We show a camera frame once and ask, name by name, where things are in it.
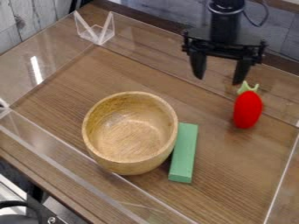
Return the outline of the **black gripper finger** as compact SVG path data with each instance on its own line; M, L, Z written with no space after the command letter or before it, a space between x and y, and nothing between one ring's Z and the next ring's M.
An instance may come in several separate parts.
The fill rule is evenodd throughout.
M235 69L235 74L233 79L234 85L238 85L243 82L243 80L247 77L250 68L251 68L251 59L250 58L242 59L238 62L237 69Z
M207 68L207 56L202 52L191 52L191 69L198 79L203 79Z

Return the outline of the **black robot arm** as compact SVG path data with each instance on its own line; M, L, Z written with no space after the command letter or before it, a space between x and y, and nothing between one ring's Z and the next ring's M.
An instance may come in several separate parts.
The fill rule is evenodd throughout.
M246 13L246 0L210 0L207 5L211 13L210 26L190 28L182 33L182 50L190 57L191 70L198 79L203 79L207 69L207 58L210 56L235 60L238 62L233 84L241 84L249 75L250 68L261 64L267 48L267 41L250 34L241 26L241 18L246 17L255 24Z

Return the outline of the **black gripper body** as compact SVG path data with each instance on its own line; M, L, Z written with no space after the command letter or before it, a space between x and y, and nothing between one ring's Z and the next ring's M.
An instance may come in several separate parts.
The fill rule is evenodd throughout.
M209 28L190 28L182 32L182 50L187 53L193 65L203 64L207 58L249 60L251 65L261 64L267 48L267 41L241 31L233 40L211 38Z

